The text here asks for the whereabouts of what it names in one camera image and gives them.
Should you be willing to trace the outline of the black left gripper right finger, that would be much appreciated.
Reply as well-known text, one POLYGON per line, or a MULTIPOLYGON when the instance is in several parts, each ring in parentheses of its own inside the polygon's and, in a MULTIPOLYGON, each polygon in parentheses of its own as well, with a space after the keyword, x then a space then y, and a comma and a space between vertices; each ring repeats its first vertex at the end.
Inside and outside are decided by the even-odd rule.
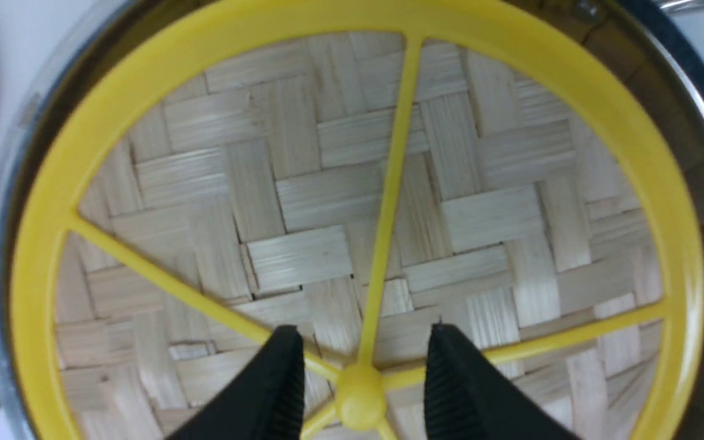
POLYGON ((457 326, 436 323, 423 387, 428 439, 576 439, 521 392, 457 326))

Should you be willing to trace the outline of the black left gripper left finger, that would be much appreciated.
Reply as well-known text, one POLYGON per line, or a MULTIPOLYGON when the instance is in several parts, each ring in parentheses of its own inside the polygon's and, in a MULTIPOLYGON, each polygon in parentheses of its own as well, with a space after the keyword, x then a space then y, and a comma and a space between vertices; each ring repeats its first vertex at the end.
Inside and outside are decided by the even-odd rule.
POLYGON ((305 410, 304 340, 278 326, 237 376, 170 439, 299 439, 305 410))

